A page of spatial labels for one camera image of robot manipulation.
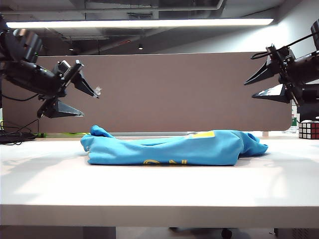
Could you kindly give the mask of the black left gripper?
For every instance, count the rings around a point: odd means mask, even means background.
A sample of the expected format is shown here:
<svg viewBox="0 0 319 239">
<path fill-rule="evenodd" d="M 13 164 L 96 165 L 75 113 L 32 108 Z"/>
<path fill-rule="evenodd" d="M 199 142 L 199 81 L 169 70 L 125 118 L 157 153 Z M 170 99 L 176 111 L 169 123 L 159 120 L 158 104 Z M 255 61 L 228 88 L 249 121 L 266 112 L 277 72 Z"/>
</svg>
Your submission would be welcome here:
<svg viewBox="0 0 319 239">
<path fill-rule="evenodd" d="M 89 86 L 87 83 L 81 69 L 84 65 L 76 60 L 73 67 L 68 67 L 68 69 L 60 78 L 60 86 L 55 93 L 55 95 L 47 99 L 43 105 L 37 111 L 37 117 L 42 118 L 46 116 L 48 118 L 62 118 L 62 117 L 83 117 L 84 113 L 80 110 L 73 108 L 59 100 L 60 97 L 65 97 L 66 88 L 69 83 L 73 80 L 74 87 L 94 98 L 99 98 L 99 95 Z"/>
</svg>

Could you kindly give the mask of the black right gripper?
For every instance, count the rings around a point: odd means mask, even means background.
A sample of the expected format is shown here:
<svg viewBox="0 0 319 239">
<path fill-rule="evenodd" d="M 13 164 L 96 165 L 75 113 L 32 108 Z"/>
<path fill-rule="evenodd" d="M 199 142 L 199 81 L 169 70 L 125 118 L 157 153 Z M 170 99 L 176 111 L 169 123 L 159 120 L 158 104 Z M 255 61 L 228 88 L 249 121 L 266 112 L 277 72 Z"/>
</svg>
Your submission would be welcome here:
<svg viewBox="0 0 319 239">
<path fill-rule="evenodd" d="M 292 72 L 295 56 L 289 47 L 277 49 L 273 44 L 266 48 L 269 56 L 264 65 L 254 73 L 244 85 L 250 85 L 269 79 L 279 74 L 279 85 L 264 89 L 252 95 L 254 99 L 271 100 L 281 103 L 294 101 L 297 107 L 303 104 L 303 83 L 299 81 L 296 73 Z"/>
</svg>

